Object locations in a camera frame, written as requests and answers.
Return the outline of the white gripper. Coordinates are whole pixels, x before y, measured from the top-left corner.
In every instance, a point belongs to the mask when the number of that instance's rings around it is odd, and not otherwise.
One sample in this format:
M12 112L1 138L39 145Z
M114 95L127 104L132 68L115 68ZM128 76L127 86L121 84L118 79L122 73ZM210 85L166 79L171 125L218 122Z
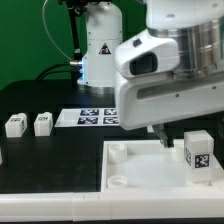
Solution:
M168 74L115 78L115 105L125 130L154 125L165 148L173 138L163 123L224 111L224 72L194 81L174 81Z

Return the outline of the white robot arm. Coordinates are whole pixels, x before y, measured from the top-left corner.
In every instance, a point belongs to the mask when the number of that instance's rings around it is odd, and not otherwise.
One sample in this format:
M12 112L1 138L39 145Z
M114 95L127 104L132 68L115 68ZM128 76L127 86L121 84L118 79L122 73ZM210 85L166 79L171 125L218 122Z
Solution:
M139 0L146 29L122 40L121 11L87 5L79 83L112 89L126 130L224 111L224 0Z

